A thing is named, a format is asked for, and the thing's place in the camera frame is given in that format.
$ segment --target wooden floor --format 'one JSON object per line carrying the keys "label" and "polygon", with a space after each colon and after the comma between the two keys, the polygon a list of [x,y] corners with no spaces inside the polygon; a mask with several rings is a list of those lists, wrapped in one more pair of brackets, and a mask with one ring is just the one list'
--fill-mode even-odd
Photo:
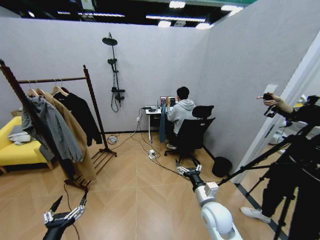
{"label": "wooden floor", "polygon": [[[121,134],[123,142],[129,135]],[[163,156],[166,149],[152,133],[159,162],[175,171],[176,155]],[[93,155],[102,145],[93,145]],[[189,181],[152,163],[139,142],[129,139],[115,149],[112,157],[90,185],[86,212],[75,223],[81,240],[209,240],[201,218],[200,208]],[[211,173],[212,158],[204,149],[196,150],[195,157],[202,163],[201,177],[206,181],[219,181]],[[185,167],[192,162],[186,159]],[[42,214],[63,195],[58,212],[68,211],[65,179],[60,166],[12,171],[0,176],[0,232],[4,240],[39,240],[46,232]],[[66,186],[70,204],[78,206],[83,192]],[[241,206],[251,207],[240,191],[230,182],[217,194],[218,201],[226,206],[244,240],[273,239],[269,225],[242,215]],[[64,240],[76,240],[73,227],[64,232]]]}
{"label": "wooden floor", "polygon": [[[273,146],[268,145],[265,148],[265,152],[271,149]],[[280,153],[275,152],[273,155],[269,156],[266,160],[262,161],[261,163],[258,164],[258,166],[265,166],[265,165],[270,165],[271,163],[277,161],[277,159],[281,156]],[[255,169],[255,170],[250,170],[247,172],[245,178],[241,182],[241,185],[247,190],[250,191],[250,189],[258,182],[259,178],[262,177],[265,173],[267,172],[266,168],[263,169]],[[259,185],[251,192],[251,196],[253,199],[261,206],[262,205],[262,200],[263,200],[263,191],[267,187],[269,182],[269,179],[266,178],[264,181],[259,183]],[[297,196],[298,189],[295,189],[295,196]],[[284,206],[285,201],[283,200],[279,206],[277,207],[274,215],[272,216],[272,219],[278,224],[279,217],[281,215],[282,208]],[[290,223],[292,219],[292,215],[294,213],[296,206],[296,199],[292,200],[288,209],[288,213],[285,218],[285,222],[287,223],[285,226],[282,227],[283,232],[288,235],[289,234],[289,229],[290,229]]]}

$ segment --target camel coat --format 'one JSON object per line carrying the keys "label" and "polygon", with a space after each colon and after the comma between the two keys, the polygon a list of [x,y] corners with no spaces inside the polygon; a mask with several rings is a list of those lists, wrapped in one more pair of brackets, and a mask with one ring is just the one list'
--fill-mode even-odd
{"label": "camel coat", "polygon": [[55,99],[50,93],[46,92],[44,95],[45,100],[52,104],[62,115],[65,123],[70,128],[72,134],[74,135],[77,143],[83,154],[82,162],[73,162],[73,167],[77,175],[83,176],[87,181],[96,180],[97,175],[94,169],[89,151],[87,148],[87,136],[86,133],[81,128],[80,124],[77,122],[75,117],[71,112],[57,99]]}

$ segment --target robotic arm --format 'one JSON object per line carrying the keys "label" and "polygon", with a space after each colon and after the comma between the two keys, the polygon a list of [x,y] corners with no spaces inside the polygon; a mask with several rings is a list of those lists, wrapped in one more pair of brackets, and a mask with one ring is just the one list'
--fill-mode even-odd
{"label": "robotic arm", "polygon": [[85,212],[87,202],[88,189],[85,190],[80,205],[71,212],[63,212],[55,214],[62,197],[53,203],[50,210],[43,214],[45,226],[48,228],[43,240],[60,240],[67,227],[72,225]]}
{"label": "robotic arm", "polygon": [[219,186],[215,182],[204,183],[199,176],[201,168],[201,165],[196,168],[185,168],[176,161],[177,172],[191,180],[192,189],[201,207],[202,222],[208,229],[211,239],[242,240],[229,210],[216,202]]}

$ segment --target black trash bin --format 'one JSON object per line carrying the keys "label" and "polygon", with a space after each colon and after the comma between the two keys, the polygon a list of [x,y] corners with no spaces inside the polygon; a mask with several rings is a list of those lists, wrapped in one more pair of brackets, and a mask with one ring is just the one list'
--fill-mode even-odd
{"label": "black trash bin", "polygon": [[214,158],[214,165],[212,168],[212,173],[222,178],[226,175],[229,175],[229,171],[232,168],[232,163],[225,157],[218,156]]}

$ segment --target ceiling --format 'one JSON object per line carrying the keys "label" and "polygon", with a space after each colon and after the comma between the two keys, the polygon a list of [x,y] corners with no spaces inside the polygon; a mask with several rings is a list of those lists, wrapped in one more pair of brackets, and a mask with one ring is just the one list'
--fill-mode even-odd
{"label": "ceiling", "polygon": [[[169,8],[169,0],[92,0],[94,10],[83,9],[82,2],[91,0],[0,0],[0,6],[7,8],[22,18],[51,19],[65,21],[84,21],[102,23],[122,23],[139,25],[158,25],[159,19],[152,16],[174,16],[185,18],[204,18],[207,23],[214,23],[229,11],[222,11],[226,4],[245,7],[256,0],[186,0],[184,8]],[[86,13],[119,14],[122,17],[86,15]],[[171,21],[171,25],[195,27],[198,22]]]}

